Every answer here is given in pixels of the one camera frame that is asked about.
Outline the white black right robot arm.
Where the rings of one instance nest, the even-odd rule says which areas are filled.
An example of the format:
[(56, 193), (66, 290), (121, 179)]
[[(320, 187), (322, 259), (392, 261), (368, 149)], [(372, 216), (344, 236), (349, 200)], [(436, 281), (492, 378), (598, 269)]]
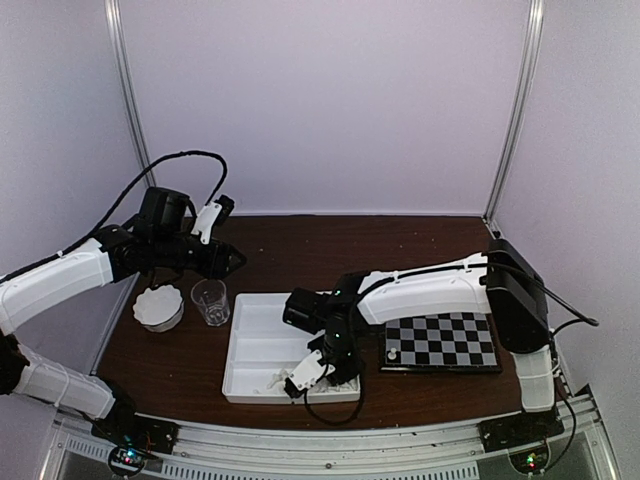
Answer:
[(535, 440), (551, 424), (555, 386), (547, 299), (551, 293), (506, 240), (485, 252), (434, 266), (342, 275), (328, 293), (294, 289), (285, 302), (285, 324), (313, 335), (309, 354), (284, 380), (290, 399), (305, 399), (320, 381), (345, 384), (364, 372), (358, 338), (392, 320), (441, 314), (492, 317), (501, 346), (512, 356), (521, 409), (512, 430)]

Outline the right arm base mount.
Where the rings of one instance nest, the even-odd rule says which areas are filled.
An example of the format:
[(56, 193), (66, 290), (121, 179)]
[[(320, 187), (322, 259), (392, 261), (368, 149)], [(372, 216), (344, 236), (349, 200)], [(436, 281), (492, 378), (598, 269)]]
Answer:
[(533, 476), (551, 463), (549, 440), (564, 433), (563, 422), (553, 412), (517, 413), (485, 420), (478, 430), (486, 453), (506, 451), (514, 470)]

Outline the black white chess board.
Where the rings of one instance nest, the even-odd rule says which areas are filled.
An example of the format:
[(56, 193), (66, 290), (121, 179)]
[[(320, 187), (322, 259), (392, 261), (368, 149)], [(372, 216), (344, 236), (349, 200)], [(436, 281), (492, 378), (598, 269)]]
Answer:
[[(395, 347), (398, 358), (388, 351)], [(498, 374), (502, 371), (491, 322), (479, 312), (395, 319), (380, 336), (382, 372)]]

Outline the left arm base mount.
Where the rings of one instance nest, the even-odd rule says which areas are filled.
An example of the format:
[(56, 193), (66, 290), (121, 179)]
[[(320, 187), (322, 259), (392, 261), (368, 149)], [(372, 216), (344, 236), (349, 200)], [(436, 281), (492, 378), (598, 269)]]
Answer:
[(160, 467), (163, 455), (173, 453), (179, 426), (175, 422), (150, 417), (133, 417), (128, 426), (117, 426), (114, 420), (91, 419), (91, 434), (109, 441), (113, 447), (107, 454), (107, 466), (118, 477), (130, 478), (145, 468)]

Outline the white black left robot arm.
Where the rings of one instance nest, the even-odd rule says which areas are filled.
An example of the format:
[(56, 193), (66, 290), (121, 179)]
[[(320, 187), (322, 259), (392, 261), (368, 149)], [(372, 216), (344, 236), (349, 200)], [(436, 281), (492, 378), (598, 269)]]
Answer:
[(68, 253), (1, 279), (1, 392), (22, 394), (103, 420), (123, 444), (137, 442), (144, 424), (126, 394), (19, 343), (16, 330), (40, 313), (86, 291), (157, 268), (193, 271), (222, 280), (245, 256), (212, 232), (235, 207), (226, 195), (196, 210), (186, 194), (149, 188), (140, 210), (122, 225), (97, 228)]

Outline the white plastic compartment tray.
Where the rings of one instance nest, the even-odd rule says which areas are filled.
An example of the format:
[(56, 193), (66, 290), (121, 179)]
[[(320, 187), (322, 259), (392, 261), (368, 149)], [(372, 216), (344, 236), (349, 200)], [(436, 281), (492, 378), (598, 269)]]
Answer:
[(302, 405), (346, 403), (359, 400), (359, 392), (325, 393), (291, 399), (284, 394), (252, 393), (262, 389), (273, 373), (289, 373), (311, 350), (317, 337), (283, 322), (287, 293), (240, 294), (236, 297), (221, 392), (232, 404)]

